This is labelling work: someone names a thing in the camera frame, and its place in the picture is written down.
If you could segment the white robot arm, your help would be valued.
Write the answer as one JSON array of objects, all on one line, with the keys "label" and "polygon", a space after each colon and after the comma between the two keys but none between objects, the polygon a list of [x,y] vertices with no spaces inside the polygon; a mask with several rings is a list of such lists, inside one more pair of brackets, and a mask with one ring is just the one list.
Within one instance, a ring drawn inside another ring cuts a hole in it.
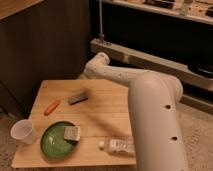
[{"label": "white robot arm", "polygon": [[138,171],[189,171],[176,104],[180,80],[152,70],[115,67],[107,54],[96,54],[84,73],[128,88],[128,109]]}]

